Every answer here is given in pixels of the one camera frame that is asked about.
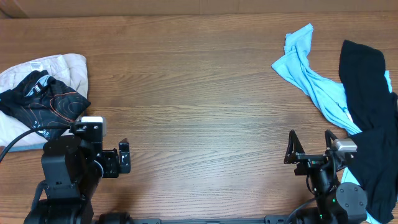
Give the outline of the black printed cycling jersey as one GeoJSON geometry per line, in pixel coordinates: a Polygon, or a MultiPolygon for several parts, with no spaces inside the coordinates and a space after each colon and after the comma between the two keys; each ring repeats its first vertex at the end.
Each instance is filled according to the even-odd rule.
{"type": "Polygon", "coordinates": [[[25,131],[68,125],[91,103],[48,71],[1,75],[1,145],[25,131]]]}

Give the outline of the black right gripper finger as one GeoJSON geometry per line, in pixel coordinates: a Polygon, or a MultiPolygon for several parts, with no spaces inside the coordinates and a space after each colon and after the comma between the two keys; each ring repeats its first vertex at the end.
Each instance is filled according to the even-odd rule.
{"type": "Polygon", "coordinates": [[[337,137],[333,134],[332,131],[327,129],[325,131],[325,141],[326,141],[326,149],[329,151],[336,151],[336,146],[334,144],[334,140],[337,139],[337,137]]]}
{"type": "Polygon", "coordinates": [[[289,132],[288,146],[284,157],[284,164],[295,164],[303,160],[305,151],[295,133],[292,129],[289,132]]]}

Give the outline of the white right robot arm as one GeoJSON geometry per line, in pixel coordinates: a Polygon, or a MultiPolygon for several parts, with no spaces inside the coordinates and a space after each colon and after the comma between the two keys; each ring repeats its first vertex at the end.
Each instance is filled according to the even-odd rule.
{"type": "Polygon", "coordinates": [[[305,176],[313,198],[293,210],[285,223],[361,223],[367,219],[367,193],[358,184],[341,183],[337,172],[345,169],[357,153],[350,138],[339,139],[325,131],[326,151],[309,155],[294,130],[289,132],[284,164],[295,164],[295,175],[305,176]]]}

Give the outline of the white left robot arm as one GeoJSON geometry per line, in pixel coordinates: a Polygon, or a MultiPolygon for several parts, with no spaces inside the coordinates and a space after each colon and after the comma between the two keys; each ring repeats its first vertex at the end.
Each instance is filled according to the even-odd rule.
{"type": "Polygon", "coordinates": [[[131,171],[127,139],[118,149],[95,151],[93,143],[78,136],[61,136],[43,151],[45,179],[36,188],[25,223],[94,223],[91,199],[100,180],[131,171]]]}

